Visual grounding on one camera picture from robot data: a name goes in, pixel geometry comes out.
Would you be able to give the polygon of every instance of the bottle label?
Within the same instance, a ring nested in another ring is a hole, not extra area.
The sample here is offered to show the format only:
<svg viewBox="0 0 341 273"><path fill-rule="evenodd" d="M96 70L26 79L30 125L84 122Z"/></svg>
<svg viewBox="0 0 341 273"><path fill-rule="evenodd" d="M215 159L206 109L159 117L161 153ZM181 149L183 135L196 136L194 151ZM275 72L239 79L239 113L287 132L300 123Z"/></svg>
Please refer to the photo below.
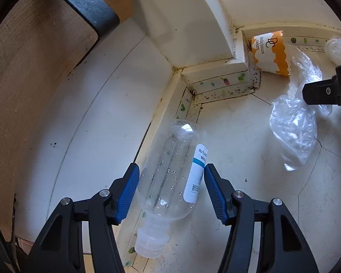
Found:
<svg viewBox="0 0 341 273"><path fill-rule="evenodd" d="M206 147L202 144L197 145L186 187L183 192L183 199L185 202L196 203L203 177L203 169L206 165L206 158Z"/></svg>

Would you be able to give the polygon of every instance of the bottle neck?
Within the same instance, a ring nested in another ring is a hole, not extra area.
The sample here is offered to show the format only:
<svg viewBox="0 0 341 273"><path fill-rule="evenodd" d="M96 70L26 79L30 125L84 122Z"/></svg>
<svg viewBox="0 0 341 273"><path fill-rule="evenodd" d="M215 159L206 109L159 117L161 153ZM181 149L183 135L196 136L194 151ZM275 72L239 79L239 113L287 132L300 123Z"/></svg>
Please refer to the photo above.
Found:
<svg viewBox="0 0 341 273"><path fill-rule="evenodd" d="M147 258L157 258L169 241L169 221L146 215L138 228L135 251Z"/></svg>

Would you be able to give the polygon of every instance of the blue stripe on label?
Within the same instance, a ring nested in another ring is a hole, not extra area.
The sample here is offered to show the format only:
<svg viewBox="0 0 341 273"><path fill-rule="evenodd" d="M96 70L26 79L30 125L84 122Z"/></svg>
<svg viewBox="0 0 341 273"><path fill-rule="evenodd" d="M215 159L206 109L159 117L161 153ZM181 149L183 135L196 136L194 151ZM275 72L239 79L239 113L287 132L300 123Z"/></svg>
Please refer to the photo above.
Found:
<svg viewBox="0 0 341 273"><path fill-rule="evenodd" d="M199 166L201 166L202 168L205 168L205 164L201 161L201 160L198 160L197 158L194 158L193 159L193 162L198 164Z"/></svg>

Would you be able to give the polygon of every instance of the blue gripper pad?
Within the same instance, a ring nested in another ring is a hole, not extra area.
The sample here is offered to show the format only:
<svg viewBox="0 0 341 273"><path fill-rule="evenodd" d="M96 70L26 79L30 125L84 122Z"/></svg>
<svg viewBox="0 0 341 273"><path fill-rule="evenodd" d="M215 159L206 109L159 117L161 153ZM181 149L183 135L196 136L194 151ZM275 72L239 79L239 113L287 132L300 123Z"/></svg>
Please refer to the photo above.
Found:
<svg viewBox="0 0 341 273"><path fill-rule="evenodd" d="M118 224L128 215L131 201L138 186L139 175L138 165L131 163L125 175L120 179L116 179L110 187L110 191L113 193L113 199L116 200L118 198L117 213L115 216L115 221Z"/></svg>
<svg viewBox="0 0 341 273"><path fill-rule="evenodd" d="M211 163L205 167L204 178L216 217L225 225L229 219L226 202L231 200L234 188L228 180L220 177L215 166Z"/></svg>

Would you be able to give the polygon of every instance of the white floor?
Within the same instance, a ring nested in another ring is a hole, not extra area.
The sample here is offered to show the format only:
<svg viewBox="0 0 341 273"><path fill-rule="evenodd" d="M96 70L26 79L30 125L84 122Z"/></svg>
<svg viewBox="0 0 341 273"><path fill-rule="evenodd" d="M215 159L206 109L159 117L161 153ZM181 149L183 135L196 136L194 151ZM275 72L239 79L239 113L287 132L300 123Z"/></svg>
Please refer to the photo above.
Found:
<svg viewBox="0 0 341 273"><path fill-rule="evenodd" d="M326 78L333 75L323 53L312 59ZM319 142L306 165L287 172L269 116L271 102L288 85L288 78L265 73L253 95L202 104L197 124L207 133L202 141L207 162L254 199L281 198L299 223L320 273L327 273L341 256L341 107L334 106L328 120L318 121ZM144 272L217 272L229 229L216 218L203 182L192 214L173 225L164 255L149 259ZM256 270L258 247L255 241L249 272Z"/></svg>
<svg viewBox="0 0 341 273"><path fill-rule="evenodd" d="M16 188L18 237L34 242L61 198L91 198L124 175L171 74L129 19L62 81L28 141Z"/></svg>

